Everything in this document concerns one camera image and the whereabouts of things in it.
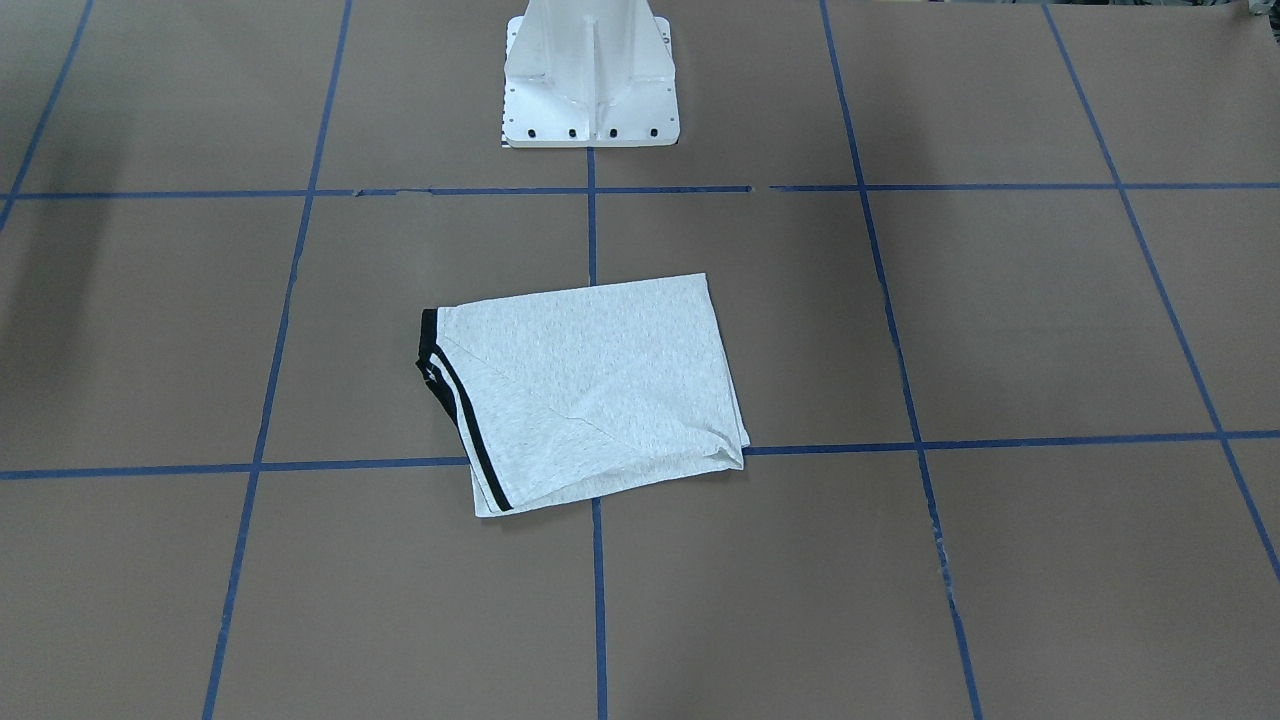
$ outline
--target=gray fabric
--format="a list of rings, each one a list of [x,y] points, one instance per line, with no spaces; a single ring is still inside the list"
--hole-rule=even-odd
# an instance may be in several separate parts
[[[512,506],[495,502],[460,409],[477,516],[742,469],[750,441],[705,275],[442,307],[435,331]]]

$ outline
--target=white metal base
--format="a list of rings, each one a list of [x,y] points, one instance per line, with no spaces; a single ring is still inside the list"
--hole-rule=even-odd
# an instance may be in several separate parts
[[[504,146],[644,147],[680,138],[671,23],[653,17],[644,0],[603,5],[611,8],[544,13],[529,24],[530,13],[544,9],[531,4],[507,24]],[[614,8],[626,12],[611,15]],[[522,36],[522,28],[536,35]]]

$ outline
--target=blue tape line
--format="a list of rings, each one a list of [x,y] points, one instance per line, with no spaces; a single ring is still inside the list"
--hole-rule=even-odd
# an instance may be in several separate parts
[[[1280,430],[1228,430],[1229,439],[1267,439],[1280,438]]]
[[[609,719],[609,671],[604,626],[604,523],[600,498],[591,498],[591,556],[595,568],[595,716]]]
[[[1107,169],[1111,170],[1111,178],[1115,181],[1116,191],[1120,193],[1120,200],[1124,202],[1125,214],[1129,217],[1129,224],[1133,227],[1134,237],[1138,238],[1138,246],[1142,249],[1142,256],[1147,261],[1147,270],[1151,272],[1151,279],[1156,284],[1156,291],[1160,293],[1160,301],[1165,305],[1165,313],[1169,315],[1169,322],[1174,327],[1174,334],[1178,336],[1178,345],[1183,348],[1183,357],[1187,359],[1187,366],[1190,368],[1192,378],[1196,380],[1196,388],[1201,393],[1201,400],[1204,402],[1204,410],[1208,413],[1210,420],[1213,423],[1213,430],[1222,446],[1222,454],[1226,456],[1226,464],[1231,468],[1231,475],[1235,478],[1235,486],[1240,491],[1240,497],[1244,500],[1244,506],[1249,511],[1249,518],[1253,520],[1253,528],[1258,533],[1258,539],[1262,542],[1262,547],[1266,551],[1267,560],[1271,562],[1271,571],[1275,574],[1276,580],[1280,582],[1280,557],[1276,556],[1275,544],[1271,542],[1271,536],[1267,533],[1266,524],[1262,521],[1262,515],[1258,512],[1257,505],[1253,502],[1253,493],[1249,492],[1249,486],[1244,480],[1244,474],[1240,471],[1239,464],[1235,461],[1235,452],[1231,450],[1231,443],[1229,436],[1222,428],[1222,420],[1217,415],[1217,409],[1213,406],[1213,400],[1210,397],[1208,386],[1204,383],[1204,377],[1201,374],[1199,365],[1196,363],[1196,356],[1192,354],[1192,346],[1187,341],[1187,333],[1183,332],[1183,324],[1178,319],[1178,313],[1174,310],[1174,302],[1169,297],[1169,292],[1165,290],[1165,282],[1160,277],[1160,269],[1156,266],[1156,259],[1151,252],[1151,246],[1147,245],[1147,236],[1142,232],[1142,225],[1138,223],[1138,215],[1134,213],[1133,204],[1129,201],[1129,193],[1125,191],[1125,186],[1120,182],[1120,172],[1116,169],[1115,160],[1111,156],[1111,150],[1107,147],[1107,141],[1102,137],[1102,128],[1098,126],[1098,119],[1093,114],[1093,108],[1089,105],[1089,99],[1084,94],[1084,86],[1080,83],[1080,77],[1075,72],[1075,64],[1071,61],[1071,54],[1066,50],[1066,42],[1062,41],[1062,33],[1057,29],[1057,23],[1053,22],[1053,13],[1050,12],[1048,5],[1041,5],[1044,12],[1044,20],[1048,22],[1050,32],[1053,33],[1053,41],[1057,42],[1057,50],[1062,55],[1062,63],[1066,64],[1066,72],[1071,76],[1071,83],[1075,86],[1075,94],[1080,97],[1080,105],[1084,108],[1084,114],[1089,119],[1089,126],[1093,128],[1093,136],[1098,141],[1098,147],[1102,150],[1102,158],[1107,163]]]
[[[936,191],[1039,191],[1039,190],[1115,190],[1108,182],[959,182],[940,184],[869,184],[868,192]]]
[[[385,468],[448,468],[468,465],[466,457],[388,457],[380,460],[294,460],[262,462],[262,473],[302,473],[314,470],[376,470]]]
[[[27,179],[27,172],[31,170],[31,161],[36,158],[36,149],[40,147],[40,140],[45,137],[49,118],[54,114],[54,105],[58,104],[58,96],[63,94],[63,86],[67,85],[67,74],[72,69],[72,61],[76,60],[76,53],[79,50],[81,38],[84,37],[84,28],[88,27],[88,17],[92,12],[93,0],[86,0],[79,22],[76,23],[76,33],[72,35],[72,44],[67,47],[67,58],[63,59],[63,67],[58,70],[58,79],[54,81],[54,87],[49,91],[49,100],[45,102],[45,109],[40,113],[40,119],[36,120],[36,129],[31,133],[31,141],[27,143],[27,151],[22,156],[22,164],[18,165],[18,173],[13,177],[9,196],[5,197],[4,208],[0,209],[0,231],[9,222],[9,213],[13,211],[13,204],[19,196],[23,181]]]
[[[1228,430],[1229,439],[1280,439],[1280,429],[1270,430]],[[989,439],[943,439],[924,441],[920,445],[928,451],[940,450],[989,450],[1005,447],[1061,447],[1094,445],[1143,445],[1215,442],[1217,433],[1144,433],[1128,436],[1061,436]],[[854,455],[869,452],[909,452],[915,450],[914,442],[868,442],[847,445],[765,445],[742,448],[742,455]],[[443,457],[379,457],[365,460],[289,460],[273,462],[229,462],[209,465],[141,465],[115,468],[51,468],[28,470],[0,470],[0,480],[54,480],[74,478],[138,478],[150,475],[209,475],[236,473],[298,473],[310,470],[364,470],[379,468],[440,468],[463,466],[466,456]]]
[[[134,192],[23,192],[18,200],[211,200],[224,197],[306,197],[306,190],[170,190]]]
[[[225,465],[146,465],[138,468],[56,468],[49,470],[0,470],[0,480],[58,480],[70,478],[143,478],[151,475],[211,475],[251,473],[252,462]]]
[[[845,132],[849,138],[849,155],[854,163],[854,177],[858,181],[858,196],[863,206],[863,219],[867,222],[867,237],[872,246],[872,258],[876,263],[876,279],[879,281],[881,295],[884,300],[884,320],[888,323],[890,338],[893,342],[893,352],[897,356],[897,369],[902,383],[902,400],[906,402],[906,416],[911,424],[911,441],[915,447],[916,464],[920,469],[920,482],[924,488],[924,498],[929,510],[929,520],[933,525],[933,543],[938,552],[938,565],[942,569],[942,585],[946,591],[947,607],[951,611],[951,624],[955,629],[956,648],[960,653],[960,664],[964,670],[965,687],[969,691],[969,706],[974,720],[982,720],[982,701],[978,696],[978,683],[974,679],[973,661],[969,655],[969,639],[965,634],[964,620],[955,600],[955,583],[951,577],[951,562],[947,557],[946,542],[942,533],[942,519],[938,514],[937,498],[933,493],[933,479],[929,475],[929,462],[920,438],[920,423],[915,413],[915,401],[911,396],[911,380],[906,372],[906,356],[902,354],[902,341],[897,332],[897,320],[893,316],[893,301],[890,293],[888,277],[884,273],[884,260],[879,249],[879,240],[876,233],[876,219],[872,217],[870,197],[867,192],[867,179],[863,173],[861,156],[858,152],[858,137],[854,133],[854,120],[849,111],[849,100],[845,95],[845,81],[840,69],[840,58],[836,53],[836,41],[831,29],[831,14],[827,10],[827,0],[818,0],[822,10],[823,32],[827,36],[827,51],[831,56],[831,70],[836,78],[836,91],[840,94],[840,109],[845,119]]]
[[[586,149],[586,255],[588,282],[596,284],[595,246],[595,149]],[[604,520],[600,516],[600,498],[591,498],[591,557],[595,578],[595,715],[598,720],[609,717],[608,644],[604,616]]]
[[[1126,182],[1126,190],[1280,190],[1280,182]]]
[[[346,0],[342,8],[342,23],[338,26],[338,46],[334,49],[333,68],[329,73],[329,87],[325,92],[324,111],[320,115],[320,129],[316,133],[315,154],[311,159],[311,178],[307,182],[306,201],[302,205],[302,219],[298,223],[298,237],[293,247],[293,261],[289,266],[289,282],[284,290],[284,306],[280,310],[280,325],[275,336],[275,352],[271,356],[271,372],[268,375],[266,395],[262,400],[262,420],[259,427],[257,442],[253,446],[253,462],[261,464],[266,451],[266,434],[271,424],[271,407],[275,402],[275,388],[280,377],[280,361],[284,356],[284,340],[289,331],[289,307],[293,301],[293,287],[298,281],[298,264],[306,246],[307,227],[311,222],[311,206],[320,178],[320,161],[324,158],[325,137],[329,132],[329,115],[333,113],[333,99],[338,92],[338,76],[342,72],[342,55],[347,45],[347,28],[351,24],[351,4]],[[253,518],[253,500],[257,497],[259,473],[248,477],[244,487],[244,506],[241,511],[239,532],[236,536],[236,552],[232,556],[230,577],[227,580],[227,598],[223,602],[221,626],[218,630],[218,644],[214,648],[214,662],[209,671],[209,688],[205,692],[204,720],[212,720],[214,706],[218,702],[218,684],[221,680],[223,661],[227,657],[227,639],[230,634],[232,615],[236,611],[236,592],[239,588],[241,568],[244,564],[244,546],[248,541],[250,521]]]
[[[408,191],[412,188],[399,188]],[[419,192],[431,195],[585,195],[585,187],[430,187]]]
[[[0,470],[0,480],[56,480],[73,478],[142,478],[151,475],[212,475],[237,473],[297,473],[308,470],[371,470],[380,468],[444,468],[467,465],[466,457],[385,457],[370,460],[292,460],[209,465],[142,465],[118,468],[54,468]]]
[[[749,184],[664,184],[654,187],[598,187],[602,195],[681,195],[689,192],[751,192]]]
[[[1280,182],[1138,182],[1124,183],[1125,190],[1280,190]],[[868,184],[867,192],[942,192],[942,191],[1041,191],[1041,190],[1115,190],[1115,183],[905,183]],[[771,184],[777,192],[858,192],[856,184]],[[316,197],[390,197],[399,193],[421,195],[588,195],[585,187],[367,187],[323,188]],[[598,195],[681,195],[681,193],[737,193],[754,192],[749,184],[717,186],[653,186],[653,187],[596,187]],[[306,197],[303,190],[157,190],[120,192],[19,192],[5,195],[12,201],[67,201],[67,200],[219,200],[236,197]]]
[[[1070,447],[1089,445],[1143,445],[1161,442],[1213,442],[1217,433],[1148,433],[1130,436],[1065,436],[997,439],[925,441],[925,450],[991,450],[1000,447]]]
[[[586,149],[586,275],[591,287],[595,287],[596,278],[596,246],[595,246],[595,149]]]
[[[904,452],[915,450],[914,442],[868,442],[854,445],[765,445],[744,447],[742,455],[847,455],[856,452]]]
[[[1038,191],[1038,190],[1115,190],[1107,182],[961,182],[961,183],[900,183],[900,184],[771,184],[780,192],[941,192],[941,191]]]
[[[250,473],[248,483],[244,486],[244,505],[241,507],[239,528],[236,530],[236,551],[232,553],[232,571],[227,580],[227,597],[223,598],[223,615],[218,625],[218,643],[214,646],[214,665],[209,671],[209,689],[205,692],[204,720],[212,720],[214,717],[218,684],[223,676],[223,660],[227,656],[227,639],[232,632],[232,614],[236,611],[236,592],[239,589],[241,568],[244,565],[248,523],[253,516],[253,500],[257,497],[257,473]]]
[[[858,192],[856,184],[771,184],[778,192]]]

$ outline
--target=black stripe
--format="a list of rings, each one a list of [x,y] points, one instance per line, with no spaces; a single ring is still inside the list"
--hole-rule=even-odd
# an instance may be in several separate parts
[[[448,383],[438,377],[440,370],[431,364],[433,352],[435,352],[435,310],[422,310],[422,334],[417,341],[417,363],[415,365],[421,370],[428,389],[444,406],[444,411],[449,414],[449,420],[453,420],[456,428],[458,427],[458,410],[453,401],[453,391],[449,389]]]
[[[507,493],[502,491],[502,486],[498,484],[498,475],[493,471],[493,462],[489,460],[489,451],[484,447],[484,438],[480,437],[480,425],[476,424],[476,411],[471,406],[471,398],[467,397],[467,391],[462,387],[462,380],[458,379],[458,374],[453,370],[453,365],[444,356],[444,351],[440,350],[439,345],[435,346],[435,356],[440,359],[440,363],[444,363],[445,372],[453,378],[453,387],[458,388],[462,415],[467,420],[467,433],[471,436],[471,445],[476,448],[476,460],[480,461],[480,470],[484,471],[484,479],[489,483],[489,492],[493,493],[493,500],[498,503],[498,510],[506,512],[511,510],[511,503],[507,502]]]
[[[507,512],[511,510],[511,502],[507,501],[507,493],[502,491],[502,486],[498,483],[498,474],[493,470],[493,461],[489,459],[489,451],[485,450],[484,438],[480,436],[480,425],[476,423],[476,411],[471,405],[471,397],[467,396],[466,388],[462,387],[462,380],[458,378],[458,373],[453,370],[449,359],[444,356],[444,350],[435,342],[435,310],[422,310],[422,334],[417,343],[417,369],[422,372],[426,387],[431,389],[431,393],[435,395],[436,400],[440,401],[440,405],[449,414],[453,427],[458,427],[457,407],[462,407],[462,416],[467,423],[467,433],[471,436],[471,446],[475,447],[476,460],[480,461],[480,470],[489,484],[489,492],[493,495],[494,502],[498,503],[498,510]],[[458,402],[454,401],[449,384],[438,375],[440,369],[431,363],[431,355],[439,357],[440,363],[444,364],[444,370],[449,373],[453,387],[458,391]]]

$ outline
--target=blue tape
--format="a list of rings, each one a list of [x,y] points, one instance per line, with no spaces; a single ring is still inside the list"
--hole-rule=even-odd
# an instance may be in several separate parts
[[[1229,439],[1280,439],[1280,429],[1228,430]],[[1143,445],[1216,442],[1219,434],[1204,433],[1146,433],[1124,436],[1062,436],[989,439],[923,441],[928,451],[988,450],[1002,447],[1061,447],[1096,445]],[[846,445],[765,445],[742,448],[742,455],[855,455],[870,452],[910,452],[914,442],[868,442]],[[274,462],[229,462],[210,465],[140,465],[114,468],[51,468],[28,470],[0,470],[0,480],[56,480],[76,478],[140,478],[151,475],[209,475],[237,473],[301,473],[310,470],[365,470],[379,468],[440,468],[467,465],[465,456],[444,457],[380,457],[366,460],[291,460]]]
[[[869,442],[854,445],[765,445],[744,447],[742,455],[849,455],[858,452],[905,452],[915,450],[914,442]]]
[[[654,187],[596,187],[600,195],[681,195],[689,192],[751,192],[749,184],[664,184]]]
[[[586,149],[586,255],[588,282],[596,284],[595,245],[595,149]],[[604,614],[604,519],[600,516],[600,498],[591,498],[591,557],[595,580],[595,715],[598,720],[609,717],[608,643],[605,642]]]
[[[1126,190],[1280,190],[1280,182],[1126,182]]]
[[[897,320],[893,316],[893,301],[890,293],[888,277],[884,273],[884,260],[881,255],[879,240],[876,233],[876,219],[872,217],[870,197],[867,192],[867,179],[863,173],[861,156],[858,152],[858,137],[854,133],[854,120],[849,111],[849,100],[845,95],[845,81],[840,70],[840,58],[836,53],[836,41],[831,29],[831,14],[827,10],[827,0],[818,0],[822,10],[823,32],[827,36],[827,51],[831,56],[831,70],[836,78],[836,91],[840,94],[840,109],[845,119],[845,132],[849,138],[849,155],[854,163],[854,177],[858,181],[858,196],[863,206],[863,219],[867,223],[867,237],[872,246],[872,259],[876,263],[876,279],[881,286],[881,295],[884,300],[884,320],[888,324],[890,340],[893,342],[893,352],[897,356],[897,369],[902,383],[902,400],[906,404],[906,416],[911,424],[911,441],[915,447],[916,464],[920,469],[920,482],[924,489],[925,503],[929,510],[929,521],[933,525],[933,543],[938,552],[938,565],[942,569],[942,585],[946,591],[947,607],[951,611],[951,625],[956,635],[956,648],[960,653],[960,664],[964,671],[965,687],[969,692],[969,706],[974,720],[982,720],[982,700],[978,696],[978,683],[974,679],[973,661],[969,656],[969,639],[965,634],[964,620],[960,618],[955,600],[955,583],[951,577],[951,562],[947,559],[946,542],[942,532],[942,518],[938,512],[937,498],[933,493],[933,479],[929,475],[929,462],[920,438],[920,424],[915,413],[915,401],[911,396],[911,380],[906,372],[906,356],[902,354],[902,341],[897,332]]]
[[[45,109],[40,113],[40,119],[36,120],[36,129],[31,133],[31,141],[27,143],[27,151],[22,155],[22,164],[18,165],[18,173],[13,177],[13,186],[9,188],[9,195],[5,197],[4,208],[0,208],[0,231],[4,229],[5,223],[9,222],[9,214],[13,211],[13,204],[19,196],[23,181],[27,179],[27,173],[31,170],[31,161],[36,158],[36,149],[40,147],[40,140],[45,137],[45,128],[49,127],[49,118],[54,114],[54,105],[58,104],[58,97],[63,94],[63,86],[67,85],[67,74],[72,69],[72,63],[76,60],[76,53],[79,50],[81,40],[84,37],[84,28],[88,27],[88,17],[93,12],[93,0],[86,0],[84,10],[81,12],[79,22],[76,23],[76,33],[72,35],[72,44],[67,47],[67,58],[63,59],[63,67],[58,70],[58,79],[54,81],[52,90],[49,91],[49,100],[45,102]]]
[[[595,149],[586,149],[586,275],[591,287],[595,287],[596,278],[596,246],[595,246],[595,196],[599,190],[595,187]]]
[[[1244,474],[1240,471],[1240,466],[1235,461],[1235,452],[1231,450],[1230,436],[1222,428],[1222,420],[1219,418],[1217,409],[1213,406],[1213,398],[1210,397],[1208,386],[1204,383],[1204,377],[1201,374],[1199,364],[1196,363],[1196,356],[1192,354],[1190,342],[1187,340],[1187,333],[1183,332],[1183,324],[1178,319],[1178,313],[1174,310],[1174,302],[1170,300],[1169,292],[1165,290],[1165,282],[1160,277],[1160,269],[1156,266],[1156,259],[1151,252],[1151,246],[1147,243],[1147,236],[1142,232],[1142,224],[1138,223],[1138,215],[1134,213],[1133,204],[1129,201],[1129,193],[1125,191],[1125,184],[1120,181],[1120,172],[1116,169],[1116,164],[1111,156],[1111,150],[1107,147],[1106,138],[1102,137],[1102,128],[1098,126],[1098,119],[1093,114],[1089,99],[1084,94],[1084,86],[1080,83],[1080,77],[1075,72],[1075,64],[1071,61],[1071,54],[1066,50],[1066,42],[1062,41],[1062,33],[1059,32],[1057,23],[1053,22],[1053,13],[1050,12],[1048,5],[1042,5],[1041,10],[1044,13],[1044,20],[1048,23],[1050,32],[1053,35],[1057,50],[1062,55],[1062,63],[1066,64],[1066,72],[1070,74],[1071,83],[1075,86],[1075,94],[1080,99],[1084,114],[1089,119],[1089,127],[1093,128],[1093,136],[1097,138],[1098,147],[1102,150],[1102,158],[1107,163],[1107,169],[1111,170],[1111,178],[1115,181],[1116,191],[1120,193],[1120,200],[1124,204],[1125,214],[1129,217],[1129,224],[1133,227],[1134,237],[1138,238],[1138,246],[1142,249],[1142,256],[1147,263],[1147,270],[1151,273],[1151,279],[1156,284],[1156,291],[1160,293],[1160,301],[1165,306],[1169,322],[1174,327],[1174,334],[1178,337],[1178,345],[1183,350],[1183,357],[1187,360],[1187,366],[1190,368],[1192,378],[1196,380],[1196,388],[1199,391],[1201,400],[1204,402],[1204,410],[1208,413],[1210,420],[1213,423],[1213,430],[1222,446],[1222,455],[1226,456],[1226,464],[1231,468],[1231,475],[1235,478],[1235,486],[1240,491],[1240,497],[1244,500],[1244,506],[1249,511],[1249,518],[1253,520],[1253,529],[1258,533],[1258,541],[1262,542],[1262,548],[1266,551],[1267,560],[1271,562],[1272,574],[1275,574],[1276,580],[1280,582],[1280,556],[1276,555],[1275,544],[1272,544],[1271,536],[1267,533],[1266,524],[1262,521],[1262,515],[1258,512],[1258,507],[1253,502],[1253,493],[1249,492],[1249,484],[1244,480]]]
[[[585,187],[425,187],[397,188],[397,192],[428,192],[430,195],[586,195]]]
[[[324,158],[324,143],[329,133],[329,117],[333,113],[333,100],[338,92],[338,76],[342,72],[342,55],[347,45],[347,28],[351,26],[351,4],[346,0],[342,8],[342,23],[338,27],[338,46],[334,49],[333,69],[329,73],[329,87],[325,92],[324,111],[320,115],[320,129],[316,133],[315,154],[311,159],[311,177],[307,182],[306,201],[302,205],[302,219],[298,223],[298,237],[293,247],[293,260],[289,266],[289,281],[284,290],[284,306],[280,309],[280,324],[275,336],[275,352],[271,356],[271,372],[268,375],[266,395],[262,400],[262,420],[259,427],[257,442],[253,446],[253,462],[261,464],[266,451],[266,436],[271,425],[271,407],[275,402],[275,389],[280,378],[280,361],[284,356],[284,340],[289,331],[289,309],[293,301],[293,288],[298,282],[298,264],[306,246],[307,228],[311,222],[311,206],[315,201],[316,184],[320,179],[320,163]],[[223,662],[227,657],[227,639],[230,634],[232,615],[236,611],[236,592],[239,588],[241,568],[244,562],[244,547],[248,542],[250,523],[253,519],[253,501],[257,496],[259,473],[248,477],[244,487],[244,505],[241,511],[239,532],[236,536],[236,552],[232,556],[230,577],[227,580],[227,598],[223,602],[221,625],[218,630],[218,643],[214,647],[214,662],[209,671],[209,688],[205,692],[204,720],[212,720],[214,706],[218,702],[218,685],[221,680]]]
[[[152,475],[211,475],[252,473],[252,462],[223,465],[145,465],[136,468],[55,468],[49,470],[0,470],[0,480],[59,480],[72,478],[145,478]]]
[[[600,498],[591,498],[591,557],[595,568],[595,716],[609,719],[608,643],[604,625],[604,523]]]
[[[1115,190],[1108,182],[961,182],[961,183],[901,183],[901,184],[771,184],[780,192],[940,192],[940,191],[1037,191],[1037,190]]]
[[[23,192],[18,200],[216,200],[225,197],[306,197],[306,190],[160,190],[125,192]]]

